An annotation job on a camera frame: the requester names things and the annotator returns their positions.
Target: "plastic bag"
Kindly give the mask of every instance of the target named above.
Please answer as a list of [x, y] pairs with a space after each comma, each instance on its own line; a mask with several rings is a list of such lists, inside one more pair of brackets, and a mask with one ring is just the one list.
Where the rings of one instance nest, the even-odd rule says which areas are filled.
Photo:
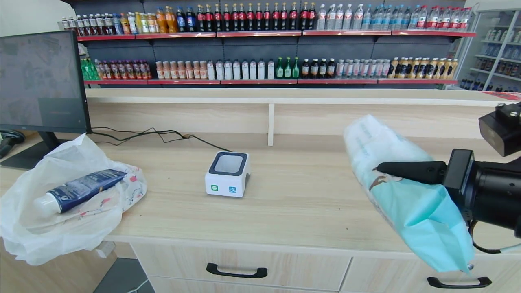
[[376, 170], [383, 162], [432, 161], [432, 157], [370, 115], [346, 127], [344, 140], [367, 197], [407, 246], [438, 272], [469, 273], [472, 238], [445, 187]]
[[[126, 172], [114, 187], [64, 214], [44, 218], [34, 199], [67, 181], [104, 169]], [[61, 254], [93, 250], [121, 222], [121, 215], [146, 193], [143, 172], [111, 161], [85, 134], [65, 142], [23, 173], [1, 198], [0, 228], [7, 252], [31, 265]]]

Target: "light blue plastic bag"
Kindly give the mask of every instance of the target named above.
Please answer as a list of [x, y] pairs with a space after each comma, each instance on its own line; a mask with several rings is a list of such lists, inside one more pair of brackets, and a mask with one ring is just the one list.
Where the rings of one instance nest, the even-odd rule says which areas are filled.
[[353, 172], [369, 200], [407, 246], [438, 272], [469, 273], [472, 239], [445, 187], [376, 171], [383, 162], [432, 161], [432, 157], [371, 115], [346, 127], [344, 140]]

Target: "blue toothpaste tube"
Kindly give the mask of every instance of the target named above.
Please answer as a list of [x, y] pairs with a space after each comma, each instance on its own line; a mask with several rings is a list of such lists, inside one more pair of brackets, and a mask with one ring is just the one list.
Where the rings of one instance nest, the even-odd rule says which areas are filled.
[[34, 203], [45, 216], [65, 213], [103, 190], [113, 187], [126, 174], [112, 169], [93, 172], [49, 190], [44, 196], [35, 199]]

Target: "drawer handle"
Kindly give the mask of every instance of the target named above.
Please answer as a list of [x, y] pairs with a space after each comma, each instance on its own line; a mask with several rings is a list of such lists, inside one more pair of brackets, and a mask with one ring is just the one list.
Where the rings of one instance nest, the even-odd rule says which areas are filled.
[[230, 274], [230, 273], [223, 273], [220, 272], [217, 269], [217, 265], [215, 263], [208, 263], [206, 266], [206, 271], [213, 275], [218, 276], [227, 276], [227, 277], [237, 277], [237, 278], [254, 278], [254, 279], [260, 279], [268, 276], [268, 269], [265, 267], [259, 267], [257, 269], [257, 272], [253, 275], [241, 275], [241, 274]]
[[477, 285], [447, 285], [436, 277], [428, 277], [427, 282], [429, 282], [429, 285], [436, 288], [441, 289], [478, 289], [478, 288], [485, 288], [488, 287], [490, 284], [492, 284], [492, 281], [487, 277], [479, 277], [478, 278], [479, 284]]

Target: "white plastic bag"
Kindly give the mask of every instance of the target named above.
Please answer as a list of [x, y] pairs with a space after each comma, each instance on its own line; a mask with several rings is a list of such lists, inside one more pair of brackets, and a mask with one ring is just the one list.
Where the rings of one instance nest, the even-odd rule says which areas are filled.
[[[43, 218], [34, 199], [91, 172], [115, 169], [125, 178], [64, 214]], [[121, 215], [146, 194], [143, 172], [111, 161], [85, 134], [63, 143], [23, 173], [1, 198], [0, 231], [7, 252], [31, 265], [59, 255], [93, 250], [121, 222]]]

